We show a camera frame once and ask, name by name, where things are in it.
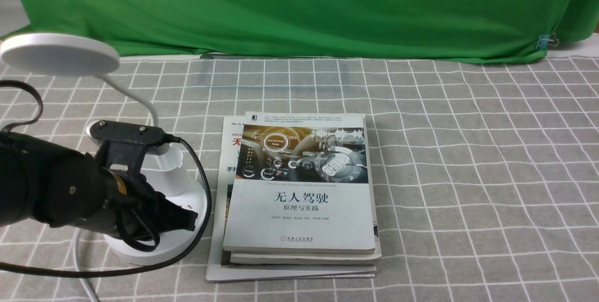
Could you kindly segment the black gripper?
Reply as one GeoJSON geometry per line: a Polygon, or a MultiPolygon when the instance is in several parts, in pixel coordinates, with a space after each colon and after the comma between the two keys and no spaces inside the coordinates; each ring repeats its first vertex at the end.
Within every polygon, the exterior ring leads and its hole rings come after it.
{"type": "Polygon", "coordinates": [[[156,191],[143,175],[94,166],[94,189],[102,198],[91,216],[91,230],[128,246],[158,246],[159,234],[195,231],[197,212],[178,206],[156,191]],[[159,211],[158,223],[154,221],[159,211]]]}

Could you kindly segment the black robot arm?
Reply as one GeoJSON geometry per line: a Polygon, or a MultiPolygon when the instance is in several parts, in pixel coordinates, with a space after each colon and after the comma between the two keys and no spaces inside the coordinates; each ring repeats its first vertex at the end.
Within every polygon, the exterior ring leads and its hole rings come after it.
{"type": "Polygon", "coordinates": [[[1,225],[32,219],[76,227],[152,251],[197,213],[167,200],[141,174],[147,146],[108,140],[96,155],[21,133],[1,134],[1,225]]]}

